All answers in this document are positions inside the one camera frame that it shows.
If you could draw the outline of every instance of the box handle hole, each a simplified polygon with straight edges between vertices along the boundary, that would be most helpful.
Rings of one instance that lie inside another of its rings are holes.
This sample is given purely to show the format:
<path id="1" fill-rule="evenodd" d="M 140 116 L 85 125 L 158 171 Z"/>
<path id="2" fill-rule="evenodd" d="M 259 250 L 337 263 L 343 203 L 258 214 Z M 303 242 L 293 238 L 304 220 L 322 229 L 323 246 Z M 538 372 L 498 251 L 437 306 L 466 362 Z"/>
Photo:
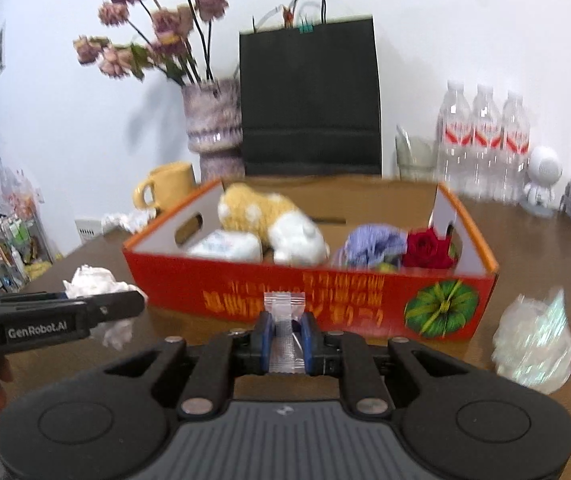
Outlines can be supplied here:
<path id="1" fill-rule="evenodd" d="M 174 242 L 182 248 L 185 244 L 203 228 L 203 217 L 200 213 L 192 216 L 187 222 L 174 231 Z"/>

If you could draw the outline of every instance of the plush toy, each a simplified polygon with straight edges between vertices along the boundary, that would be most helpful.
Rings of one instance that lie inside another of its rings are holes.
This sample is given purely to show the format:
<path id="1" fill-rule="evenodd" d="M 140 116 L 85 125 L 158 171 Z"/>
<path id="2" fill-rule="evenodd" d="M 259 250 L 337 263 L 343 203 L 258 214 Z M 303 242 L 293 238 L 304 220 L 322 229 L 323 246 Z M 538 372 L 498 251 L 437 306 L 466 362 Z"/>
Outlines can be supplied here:
<path id="1" fill-rule="evenodd" d="M 280 194 L 261 194 L 233 184 L 219 201 L 219 220 L 227 231 L 259 237 L 281 265 L 315 266 L 329 256 L 321 231 L 294 203 Z"/>

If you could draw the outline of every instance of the orange cardboard box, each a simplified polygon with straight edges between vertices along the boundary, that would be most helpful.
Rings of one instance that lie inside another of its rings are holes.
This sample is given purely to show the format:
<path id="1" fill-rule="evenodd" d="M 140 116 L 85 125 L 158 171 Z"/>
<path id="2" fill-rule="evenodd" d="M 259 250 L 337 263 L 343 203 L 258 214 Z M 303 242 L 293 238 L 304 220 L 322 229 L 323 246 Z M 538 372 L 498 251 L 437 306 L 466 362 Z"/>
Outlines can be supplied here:
<path id="1" fill-rule="evenodd" d="M 469 339 L 488 304 L 499 266 L 461 202 L 441 184 L 364 176 L 250 178 L 261 192 L 279 192 L 319 226 L 332 252 L 364 223 L 405 230 L 450 229 L 459 259 L 454 270 L 402 269 L 396 274 L 230 263 L 192 258 L 186 248 L 220 228 L 225 184 L 205 184 L 153 220 L 124 245 L 137 285 L 155 306 L 252 322 L 264 292 L 304 292 L 322 330 L 387 338 Z M 185 236 L 186 226 L 194 226 Z"/>

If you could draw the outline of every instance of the mug handle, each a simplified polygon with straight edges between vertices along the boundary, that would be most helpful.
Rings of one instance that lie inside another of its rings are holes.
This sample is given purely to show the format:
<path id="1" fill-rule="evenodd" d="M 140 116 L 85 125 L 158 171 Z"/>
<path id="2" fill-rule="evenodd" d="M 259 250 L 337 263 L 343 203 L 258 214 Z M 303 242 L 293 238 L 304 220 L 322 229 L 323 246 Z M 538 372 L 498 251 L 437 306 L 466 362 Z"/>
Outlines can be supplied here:
<path id="1" fill-rule="evenodd" d="M 152 202 L 147 203 L 145 202 L 145 190 L 150 188 L 150 192 L 152 193 Z M 137 186 L 132 194 L 132 201 L 134 202 L 134 207 L 137 209 L 151 209 L 151 208 L 158 208 L 158 204 L 154 198 L 154 179 L 147 178 L 143 182 Z"/>

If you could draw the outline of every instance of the crumpled paper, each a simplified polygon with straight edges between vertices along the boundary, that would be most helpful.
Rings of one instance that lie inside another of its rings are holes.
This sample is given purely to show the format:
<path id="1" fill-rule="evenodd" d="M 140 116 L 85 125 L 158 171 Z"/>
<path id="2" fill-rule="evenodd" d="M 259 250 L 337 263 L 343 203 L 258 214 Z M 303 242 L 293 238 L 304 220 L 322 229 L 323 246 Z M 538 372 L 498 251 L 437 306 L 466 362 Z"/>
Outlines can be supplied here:
<path id="1" fill-rule="evenodd" d="M 147 295 L 136 285 L 125 282 L 117 282 L 114 275 L 102 267 L 79 267 L 71 282 L 63 281 L 65 293 L 68 298 L 79 298 L 81 296 L 95 296 L 97 294 L 110 294 L 112 292 L 124 292 L 126 290 L 137 290 L 145 298 Z M 99 325 L 90 330 L 93 339 L 101 341 L 103 346 L 112 347 L 118 351 L 123 350 L 123 346 L 132 340 L 132 327 L 134 319 L 120 319 Z"/>
<path id="2" fill-rule="evenodd" d="M 571 375 L 571 332 L 563 290 L 546 302 L 519 296 L 494 334 L 492 361 L 497 374 L 544 394 L 555 392 Z"/>
<path id="3" fill-rule="evenodd" d="M 129 214 L 115 213 L 107 214 L 101 219 L 103 232 L 121 227 L 132 234 L 139 233 L 145 229 L 150 220 L 155 218 L 156 209 L 135 209 Z"/>

